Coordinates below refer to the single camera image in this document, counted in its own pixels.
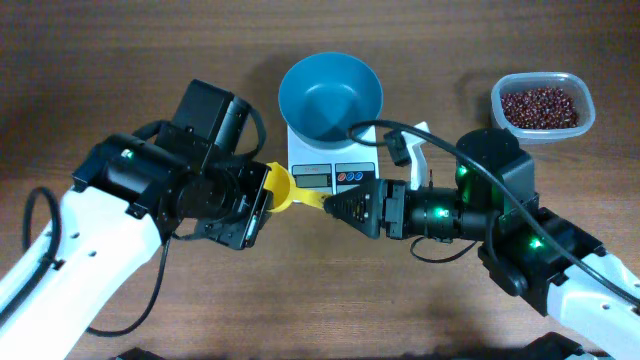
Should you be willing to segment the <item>red adzuki beans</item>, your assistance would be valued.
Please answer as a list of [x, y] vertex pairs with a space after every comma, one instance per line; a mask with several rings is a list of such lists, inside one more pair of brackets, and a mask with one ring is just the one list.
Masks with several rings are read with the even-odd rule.
[[574, 100], [558, 87], [534, 88], [500, 97], [506, 120], [525, 130], [575, 128], [579, 115]]

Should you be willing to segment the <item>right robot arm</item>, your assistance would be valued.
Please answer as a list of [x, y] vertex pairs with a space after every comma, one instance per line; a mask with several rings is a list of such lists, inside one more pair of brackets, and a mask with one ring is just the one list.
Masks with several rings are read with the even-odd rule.
[[450, 144], [409, 132], [455, 156], [455, 188], [373, 179], [329, 197], [325, 211], [372, 239], [468, 240], [508, 295], [613, 357], [638, 355], [638, 277], [597, 238], [540, 206], [533, 160], [515, 136], [476, 130]]

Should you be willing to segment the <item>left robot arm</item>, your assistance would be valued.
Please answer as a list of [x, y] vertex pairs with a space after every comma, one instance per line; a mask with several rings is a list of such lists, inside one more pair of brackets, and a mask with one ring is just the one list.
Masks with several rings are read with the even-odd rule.
[[62, 196], [33, 189], [22, 258], [1, 281], [1, 355], [62, 359], [118, 288], [166, 257], [186, 219], [192, 238], [253, 246], [271, 201], [269, 167], [237, 152], [259, 112], [230, 91], [188, 85], [171, 120], [95, 145]]

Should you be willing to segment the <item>yellow plastic measuring scoop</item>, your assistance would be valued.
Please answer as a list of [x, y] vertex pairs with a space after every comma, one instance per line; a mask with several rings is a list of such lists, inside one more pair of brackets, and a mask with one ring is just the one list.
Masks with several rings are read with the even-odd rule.
[[294, 202], [324, 209], [324, 202], [330, 194], [299, 188], [288, 170], [277, 162], [267, 163], [267, 166], [270, 171], [267, 174], [264, 189], [273, 195], [270, 212], [283, 212]]

